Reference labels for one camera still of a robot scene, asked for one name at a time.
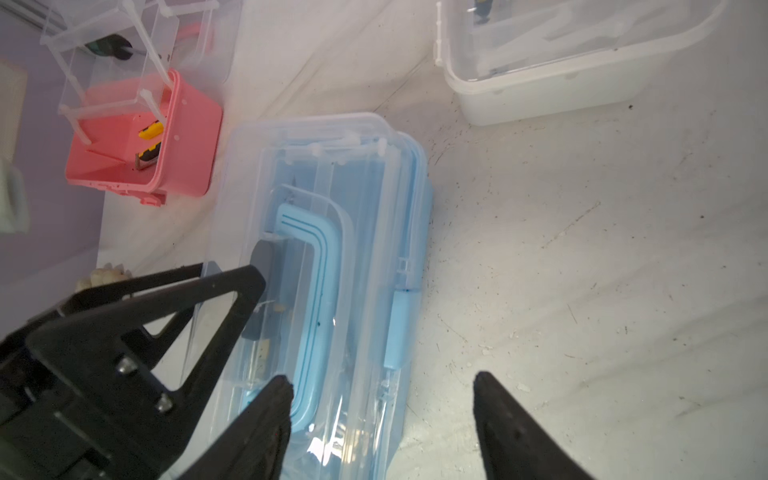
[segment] white plastic tub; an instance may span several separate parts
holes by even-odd
[[[629,100],[729,0],[493,0],[481,18],[490,1],[437,4],[435,63],[475,125]]]

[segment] translucent plastic box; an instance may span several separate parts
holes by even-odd
[[[240,127],[206,273],[267,280],[181,473],[276,374],[293,384],[283,478],[384,478],[399,444],[432,208],[423,149],[374,114]],[[202,305],[189,372],[231,304]]]
[[[728,0],[442,0],[435,63],[473,124],[627,100]]]

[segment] white surface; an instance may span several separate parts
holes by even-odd
[[[219,150],[245,120],[369,110],[429,152],[426,295],[389,477],[482,478],[472,379],[487,369],[596,478],[762,478],[768,4],[734,0],[631,109],[494,127],[469,126],[432,66],[433,7],[247,1]],[[99,264],[200,261],[214,199],[108,195]]]

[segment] clear plastic organizer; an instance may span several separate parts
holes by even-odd
[[[729,0],[441,0],[435,63],[474,125],[627,101]]]
[[[466,81],[671,37],[722,0],[445,0],[453,69]]]
[[[426,167],[421,146],[374,114],[233,134],[206,273],[250,263],[267,288],[183,460],[285,374],[294,400],[283,478],[384,478],[402,435],[419,316]],[[231,301],[198,310],[186,372]]]
[[[65,73],[59,111],[70,122],[146,111],[172,88],[168,70],[216,98],[227,79],[242,0],[54,0],[41,43]],[[52,19],[60,15],[65,29]],[[95,55],[120,35],[138,53]]]

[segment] blue plastic storage box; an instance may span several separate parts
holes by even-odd
[[[226,156],[206,272],[251,263],[267,288],[183,459],[285,374],[295,396],[283,478],[384,478],[422,295],[424,150],[377,115],[348,114],[244,125]],[[197,311],[187,372],[231,301]]]

